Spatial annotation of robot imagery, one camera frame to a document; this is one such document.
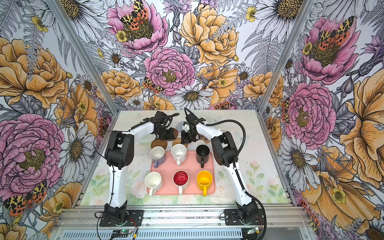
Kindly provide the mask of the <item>tan rattan round coaster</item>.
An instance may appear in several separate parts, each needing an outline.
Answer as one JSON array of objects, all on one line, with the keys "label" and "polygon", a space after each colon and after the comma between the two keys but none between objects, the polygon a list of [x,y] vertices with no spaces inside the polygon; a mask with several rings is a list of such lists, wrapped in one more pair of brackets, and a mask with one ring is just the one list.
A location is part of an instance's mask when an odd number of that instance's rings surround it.
[{"label": "tan rattan round coaster", "polygon": [[173,143],[172,143],[172,147],[174,147],[175,145],[178,145],[178,144],[182,144],[184,145],[186,148],[188,147],[188,143],[182,143],[182,138],[176,138]]}]

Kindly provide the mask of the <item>brown paw shaped coaster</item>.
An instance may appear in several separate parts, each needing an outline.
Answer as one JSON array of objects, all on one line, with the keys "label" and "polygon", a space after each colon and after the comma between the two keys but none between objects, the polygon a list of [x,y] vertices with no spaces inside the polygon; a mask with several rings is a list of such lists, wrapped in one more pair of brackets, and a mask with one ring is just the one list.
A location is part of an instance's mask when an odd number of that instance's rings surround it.
[{"label": "brown paw shaped coaster", "polygon": [[203,135],[200,135],[200,139],[202,141],[204,141],[206,144],[209,144],[211,141],[209,139],[207,139],[206,137],[204,137]]}]

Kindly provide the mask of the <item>grey woven round coaster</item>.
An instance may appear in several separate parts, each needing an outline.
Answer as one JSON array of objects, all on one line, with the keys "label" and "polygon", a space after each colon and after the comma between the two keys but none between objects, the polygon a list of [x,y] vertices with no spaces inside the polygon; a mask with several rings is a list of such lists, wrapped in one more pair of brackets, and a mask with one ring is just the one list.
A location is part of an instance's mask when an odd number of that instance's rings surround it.
[{"label": "grey woven round coaster", "polygon": [[187,122],[179,122],[176,124],[176,130],[181,133],[184,130],[184,125],[187,125]]}]

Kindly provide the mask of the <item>scratched dark wooden coaster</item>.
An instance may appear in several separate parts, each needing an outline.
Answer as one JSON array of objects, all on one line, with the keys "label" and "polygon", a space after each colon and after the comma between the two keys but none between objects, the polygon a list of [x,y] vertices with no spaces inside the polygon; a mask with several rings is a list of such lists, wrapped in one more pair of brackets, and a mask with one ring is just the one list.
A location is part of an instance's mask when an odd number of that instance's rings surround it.
[{"label": "scratched dark wooden coaster", "polygon": [[175,140],[178,137],[179,132],[175,128],[169,128],[168,130],[170,133],[169,141]]}]

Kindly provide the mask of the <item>large plain wooden coaster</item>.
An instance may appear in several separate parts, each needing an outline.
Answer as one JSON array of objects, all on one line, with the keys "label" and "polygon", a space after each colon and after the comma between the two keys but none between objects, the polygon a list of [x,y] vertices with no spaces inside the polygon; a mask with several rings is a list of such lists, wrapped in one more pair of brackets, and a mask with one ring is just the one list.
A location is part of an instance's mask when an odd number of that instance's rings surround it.
[{"label": "large plain wooden coaster", "polygon": [[151,149],[155,147],[162,147],[165,150],[167,146],[168,146],[168,142],[165,140],[156,139],[151,142]]}]

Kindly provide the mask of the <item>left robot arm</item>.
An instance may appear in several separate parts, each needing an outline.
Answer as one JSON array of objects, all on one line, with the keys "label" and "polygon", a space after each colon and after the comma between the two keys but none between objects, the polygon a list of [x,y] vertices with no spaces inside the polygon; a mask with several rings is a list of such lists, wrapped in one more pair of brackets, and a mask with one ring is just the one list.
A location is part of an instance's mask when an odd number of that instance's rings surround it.
[{"label": "left robot arm", "polygon": [[170,125],[173,118],[178,115],[179,113],[167,115],[157,111],[153,117],[143,119],[129,130],[111,132],[102,155],[110,170],[109,198],[102,215],[105,222],[123,225],[128,220],[125,185],[128,166],[134,159],[135,142],[150,134],[161,141],[174,140],[175,129]]}]

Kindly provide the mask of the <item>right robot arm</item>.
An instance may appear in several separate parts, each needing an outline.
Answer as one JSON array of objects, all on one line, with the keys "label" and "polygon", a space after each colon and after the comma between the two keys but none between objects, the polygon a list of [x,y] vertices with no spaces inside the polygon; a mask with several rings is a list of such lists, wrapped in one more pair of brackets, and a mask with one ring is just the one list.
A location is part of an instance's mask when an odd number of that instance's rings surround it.
[{"label": "right robot arm", "polygon": [[[238,125],[243,133],[243,140],[239,147],[236,146],[230,132],[223,132],[215,126],[233,123]],[[213,124],[206,123],[203,118],[198,118],[192,112],[186,113],[186,121],[183,123],[181,133],[182,143],[192,143],[204,136],[209,139],[212,145],[214,159],[220,166],[226,167],[228,176],[231,178],[235,190],[236,206],[238,216],[242,223],[249,223],[260,213],[261,202],[252,196],[246,186],[245,180],[238,166],[239,154],[245,145],[246,131],[244,126],[236,120],[222,120]]]}]

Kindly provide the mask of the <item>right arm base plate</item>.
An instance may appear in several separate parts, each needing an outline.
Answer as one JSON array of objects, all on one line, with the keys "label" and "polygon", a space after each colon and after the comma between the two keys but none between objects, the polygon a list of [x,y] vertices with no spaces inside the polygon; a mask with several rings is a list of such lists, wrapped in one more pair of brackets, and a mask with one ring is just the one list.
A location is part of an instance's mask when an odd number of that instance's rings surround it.
[{"label": "right arm base plate", "polygon": [[266,224],[266,215],[265,212],[261,209],[259,209],[255,214],[250,216],[241,216],[240,210],[238,209],[225,209],[224,221],[227,226],[264,226]]}]

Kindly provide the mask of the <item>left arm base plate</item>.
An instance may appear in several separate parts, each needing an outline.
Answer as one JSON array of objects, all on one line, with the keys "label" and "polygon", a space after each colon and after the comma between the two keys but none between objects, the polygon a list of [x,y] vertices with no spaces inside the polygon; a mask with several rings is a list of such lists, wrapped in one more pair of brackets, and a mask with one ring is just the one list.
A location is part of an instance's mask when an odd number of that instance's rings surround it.
[{"label": "left arm base plate", "polygon": [[127,210],[118,214],[103,213],[100,227],[140,227],[143,220],[143,210]]}]

